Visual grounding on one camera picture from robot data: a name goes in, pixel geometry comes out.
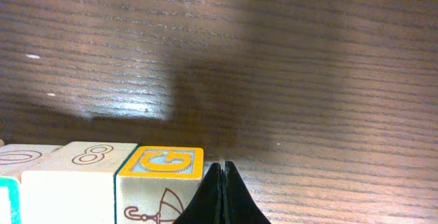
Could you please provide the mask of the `green Z block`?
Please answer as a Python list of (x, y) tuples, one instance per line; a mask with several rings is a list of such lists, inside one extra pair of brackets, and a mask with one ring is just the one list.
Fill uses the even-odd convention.
[(61, 145), (8, 144), (1, 147), (1, 224), (22, 223), (21, 175)]

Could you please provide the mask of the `white block blue side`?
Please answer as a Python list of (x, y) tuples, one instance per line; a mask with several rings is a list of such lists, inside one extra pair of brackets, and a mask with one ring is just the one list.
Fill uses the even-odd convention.
[(116, 223), (174, 223), (203, 178), (203, 156), (198, 147), (138, 147), (116, 174)]

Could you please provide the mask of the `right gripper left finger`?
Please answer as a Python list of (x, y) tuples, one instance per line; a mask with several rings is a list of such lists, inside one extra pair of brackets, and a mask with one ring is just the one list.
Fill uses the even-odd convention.
[(215, 162), (208, 169), (198, 190), (174, 224), (221, 224), (222, 170)]

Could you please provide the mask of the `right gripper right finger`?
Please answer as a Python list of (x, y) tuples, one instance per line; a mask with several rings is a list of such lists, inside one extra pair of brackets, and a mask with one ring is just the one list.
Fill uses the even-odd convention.
[(237, 167), (226, 161), (222, 173), (224, 224), (270, 224), (251, 197)]

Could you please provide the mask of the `white block red side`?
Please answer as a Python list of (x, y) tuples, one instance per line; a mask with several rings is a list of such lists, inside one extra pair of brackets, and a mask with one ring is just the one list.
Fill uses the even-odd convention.
[(115, 175), (137, 147), (70, 142), (50, 153), (22, 174), (22, 222), (114, 223)]

